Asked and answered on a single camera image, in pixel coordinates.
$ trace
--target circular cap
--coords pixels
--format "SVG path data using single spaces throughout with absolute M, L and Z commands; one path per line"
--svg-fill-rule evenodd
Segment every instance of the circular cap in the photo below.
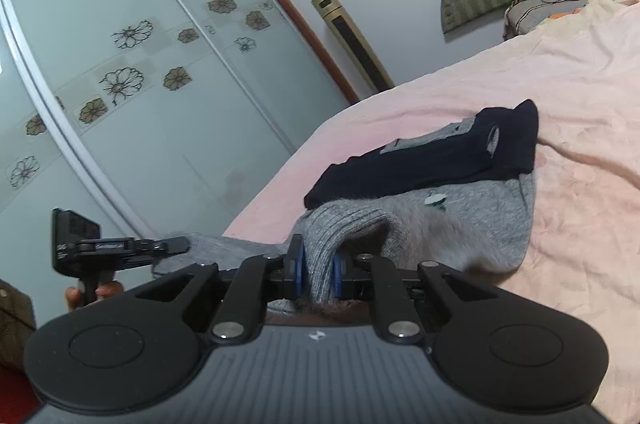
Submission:
M 80 332 L 69 343 L 71 357 L 92 368 L 116 368 L 142 353 L 140 333 L 120 325 L 103 325 Z
M 412 338 L 420 332 L 420 327 L 412 321 L 396 321 L 389 325 L 388 330 L 396 338 Z
M 495 357 L 515 366 L 542 366 L 562 353 L 562 341 L 551 330 L 533 325 L 510 325 L 489 336 Z
M 242 335 L 244 327 L 235 321 L 225 321 L 224 323 L 215 325 L 212 331 L 215 336 L 221 339 L 233 339 Z

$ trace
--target peach blanket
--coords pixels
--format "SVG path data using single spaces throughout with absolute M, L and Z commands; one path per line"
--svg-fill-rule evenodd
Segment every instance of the peach blanket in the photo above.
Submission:
M 540 111 L 534 226 L 503 288 L 580 317 L 609 347 L 594 402 L 640 422 L 640 5 L 577 36 L 534 30 L 329 119 L 225 235 L 282 242 L 324 169 L 487 106 Z

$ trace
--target frosted glass door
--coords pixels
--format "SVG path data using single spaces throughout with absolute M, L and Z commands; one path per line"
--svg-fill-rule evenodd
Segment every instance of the frosted glass door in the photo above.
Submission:
M 65 287 L 76 280 L 51 268 L 51 210 L 73 209 L 116 226 L 62 157 L 22 85 L 0 31 L 0 278 L 31 297 L 38 325 L 66 311 Z M 126 287 L 149 281 L 148 267 L 118 273 Z
M 348 103 L 273 0 L 183 0 L 299 147 Z
M 220 234 L 289 152 L 176 0 L 12 0 L 47 83 L 158 234 Z

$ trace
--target floral pattern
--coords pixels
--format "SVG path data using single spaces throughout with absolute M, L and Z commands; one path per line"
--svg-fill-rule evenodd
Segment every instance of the floral pattern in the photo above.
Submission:
M 100 82 L 104 83 L 105 90 L 111 95 L 111 102 L 114 106 L 118 105 L 118 101 L 122 102 L 142 88 L 145 76 L 142 72 L 135 68 L 122 68 L 116 71 L 110 71 L 104 76 Z
M 91 124 L 107 113 L 108 110 L 109 108 L 104 103 L 104 100 L 101 98 L 93 99 L 82 106 L 78 120 L 85 124 Z
M 213 0 L 207 5 L 209 5 L 209 10 L 217 14 L 230 14 L 238 8 L 234 0 Z
M 252 38 L 238 38 L 234 42 L 238 45 L 241 52 L 248 52 L 257 46 Z
M 24 182 L 29 180 L 38 169 L 40 169 L 40 164 L 36 160 L 36 157 L 22 159 L 15 165 L 13 171 L 11 171 L 9 183 L 12 188 L 18 189 Z
M 254 30 L 264 30 L 271 26 L 271 23 L 262 15 L 262 12 L 249 12 L 244 22 Z
M 24 126 L 26 127 L 27 134 L 33 136 L 44 133 L 47 130 L 47 127 L 44 125 L 40 115 L 31 117 Z
M 116 43 L 118 48 L 133 48 L 142 41 L 145 41 L 145 39 L 148 39 L 153 29 L 154 26 L 151 22 L 143 20 L 138 23 L 138 26 L 128 26 L 112 34 L 111 37 L 115 38 L 113 42 Z
M 189 75 L 183 67 L 178 66 L 178 68 L 169 70 L 169 73 L 164 76 L 164 83 L 162 83 L 162 85 L 166 89 L 176 91 L 192 80 L 191 75 Z
M 180 32 L 180 34 L 178 34 L 178 41 L 182 42 L 183 44 L 187 44 L 188 42 L 195 41 L 199 38 L 200 36 L 196 32 L 195 28 L 185 28 Z

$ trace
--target wrinkled bedding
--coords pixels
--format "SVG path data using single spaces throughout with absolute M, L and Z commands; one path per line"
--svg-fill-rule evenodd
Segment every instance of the wrinkled bedding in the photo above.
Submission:
M 318 128 L 225 235 L 282 242 L 329 164 L 527 98 L 540 111 L 534 226 L 524 263 L 501 286 L 599 331 L 610 362 L 594 404 L 615 423 L 637 424 L 640 5 L 577 36 L 534 30 L 342 111 Z

